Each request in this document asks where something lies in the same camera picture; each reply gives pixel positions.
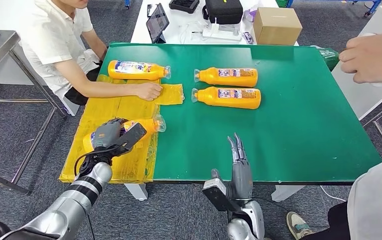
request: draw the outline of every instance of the plastic bottle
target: plastic bottle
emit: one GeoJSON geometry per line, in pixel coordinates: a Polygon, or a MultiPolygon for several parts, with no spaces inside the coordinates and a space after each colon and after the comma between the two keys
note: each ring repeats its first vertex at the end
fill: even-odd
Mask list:
{"type": "Polygon", "coordinates": [[[132,127],[135,123],[140,123],[145,130],[147,130],[147,133],[141,138],[141,140],[153,135],[155,132],[164,132],[166,131],[166,122],[164,121],[164,118],[157,114],[153,118],[141,118],[141,119],[135,119],[131,121],[127,121],[123,124],[125,130],[127,131],[130,127],[132,127]]]}
{"type": "Polygon", "coordinates": [[[254,68],[215,68],[194,70],[194,81],[212,85],[254,87],[257,84],[257,70],[254,68]]]}
{"type": "MultiPolygon", "coordinates": [[[[145,130],[147,130],[147,133],[141,138],[141,140],[151,136],[155,132],[166,131],[166,122],[164,121],[164,118],[160,114],[157,114],[153,118],[148,118],[148,119],[142,118],[142,119],[127,121],[123,124],[123,127],[127,131],[130,127],[133,126],[134,123],[140,123],[145,128],[145,130]]],[[[85,149],[87,153],[94,150],[94,147],[92,146],[94,138],[95,138],[95,132],[91,132],[85,135],[85,137],[82,140],[83,148],[85,149]]]]}
{"type": "Polygon", "coordinates": [[[108,75],[113,79],[157,80],[170,78],[170,66],[159,66],[154,63],[117,61],[108,64],[108,75]]]}
{"type": "Polygon", "coordinates": [[[261,102],[261,92],[255,88],[208,87],[192,89],[192,102],[200,101],[207,105],[241,109],[257,109],[261,102]]]}

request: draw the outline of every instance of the blue cart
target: blue cart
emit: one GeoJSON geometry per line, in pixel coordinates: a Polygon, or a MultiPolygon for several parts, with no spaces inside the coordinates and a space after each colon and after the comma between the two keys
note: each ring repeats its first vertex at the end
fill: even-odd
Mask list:
{"type": "MultiPolygon", "coordinates": [[[[324,1],[341,1],[341,0],[324,0],[324,1]]],[[[290,8],[294,0],[289,0],[288,4],[286,5],[287,8],[290,8]]],[[[373,2],[373,6],[364,13],[364,17],[367,18],[370,14],[374,13],[376,9],[379,7],[379,4],[381,4],[382,0],[358,0],[353,1],[353,4],[356,2],[373,2]]]]}

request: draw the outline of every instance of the human hand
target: human hand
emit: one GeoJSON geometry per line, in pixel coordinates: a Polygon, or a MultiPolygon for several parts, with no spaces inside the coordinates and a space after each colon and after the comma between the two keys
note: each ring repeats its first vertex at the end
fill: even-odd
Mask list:
{"type": "Polygon", "coordinates": [[[160,84],[154,82],[141,83],[135,86],[135,95],[141,99],[152,101],[160,96],[162,89],[160,84]]]}
{"type": "Polygon", "coordinates": [[[350,39],[339,60],[356,83],[382,83],[382,34],[350,39]]]}

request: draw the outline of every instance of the robotic arm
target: robotic arm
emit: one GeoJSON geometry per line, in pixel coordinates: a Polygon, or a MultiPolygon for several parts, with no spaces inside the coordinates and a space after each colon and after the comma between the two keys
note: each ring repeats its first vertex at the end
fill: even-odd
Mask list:
{"type": "MultiPolygon", "coordinates": [[[[112,158],[129,152],[147,133],[140,123],[126,131],[125,122],[116,118],[97,128],[92,140],[94,151],[77,160],[85,157],[74,182],[46,211],[21,228],[8,232],[8,227],[0,222],[0,236],[3,235],[0,240],[74,239],[80,224],[111,180],[112,158]]],[[[217,210],[228,212],[230,240],[262,240],[263,213],[252,199],[253,181],[244,146],[236,134],[236,141],[230,137],[228,140],[232,148],[232,181],[223,182],[219,172],[213,169],[212,179],[205,182],[203,193],[217,210]]]]}
{"type": "Polygon", "coordinates": [[[125,131],[124,122],[124,119],[115,118],[100,126],[92,142],[94,151],[82,156],[85,160],[75,181],[46,211],[0,240],[74,239],[80,224],[111,180],[111,159],[129,152],[146,134],[139,123],[125,131]]]}
{"type": "Polygon", "coordinates": [[[218,211],[228,212],[230,240],[262,240],[265,233],[263,212],[252,199],[250,164],[236,133],[235,140],[228,136],[232,149],[232,181],[223,182],[217,169],[212,169],[212,179],[204,183],[203,193],[218,211]]]}

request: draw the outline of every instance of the sneaker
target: sneaker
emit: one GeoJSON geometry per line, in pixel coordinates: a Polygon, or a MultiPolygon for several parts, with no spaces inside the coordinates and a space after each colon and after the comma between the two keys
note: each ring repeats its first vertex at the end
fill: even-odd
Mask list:
{"type": "Polygon", "coordinates": [[[296,240],[300,240],[302,237],[314,233],[306,221],[293,211],[286,215],[286,223],[288,224],[289,231],[291,231],[296,240]]]}

